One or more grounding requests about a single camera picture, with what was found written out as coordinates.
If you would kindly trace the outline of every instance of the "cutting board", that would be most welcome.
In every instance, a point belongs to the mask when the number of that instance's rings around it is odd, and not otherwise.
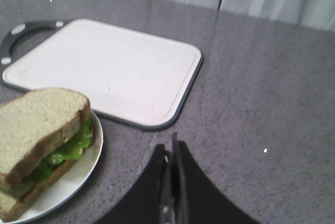
[[[41,25],[56,32],[14,59],[15,41]],[[177,119],[203,61],[194,45],[89,19],[16,26],[0,58],[6,85],[74,89],[98,114],[148,130]]]

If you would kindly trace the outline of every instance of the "green lettuce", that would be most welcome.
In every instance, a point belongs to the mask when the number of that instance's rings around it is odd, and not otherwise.
[[[24,184],[36,184],[48,179],[53,169],[66,160],[78,160],[84,155],[84,149],[92,143],[90,120],[84,122],[79,131],[66,143],[45,156],[39,165],[23,179]]]

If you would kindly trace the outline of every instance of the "whole wheat bread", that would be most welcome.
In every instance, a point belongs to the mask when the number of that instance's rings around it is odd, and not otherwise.
[[[28,193],[15,194],[0,189],[0,219],[5,222],[18,219],[46,188],[63,176],[75,163],[76,160],[63,162],[52,172],[50,178],[28,188]]]
[[[0,188],[19,185],[89,114],[88,98],[63,88],[31,91],[0,107]]]

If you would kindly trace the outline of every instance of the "sandwich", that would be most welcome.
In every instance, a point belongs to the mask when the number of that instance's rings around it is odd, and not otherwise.
[[[26,93],[0,107],[0,218],[18,219],[93,141],[89,99],[63,88]]]

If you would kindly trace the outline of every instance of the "granite countertop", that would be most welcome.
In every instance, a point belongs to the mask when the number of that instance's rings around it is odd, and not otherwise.
[[[157,143],[171,148],[173,132],[217,188],[260,223],[335,223],[334,33],[162,0],[0,0],[0,14],[0,40],[24,21],[84,17],[188,42],[204,56],[173,126],[146,132],[100,117],[105,144],[92,176],[32,223],[94,223],[128,191]],[[0,85],[0,103],[21,94]]]

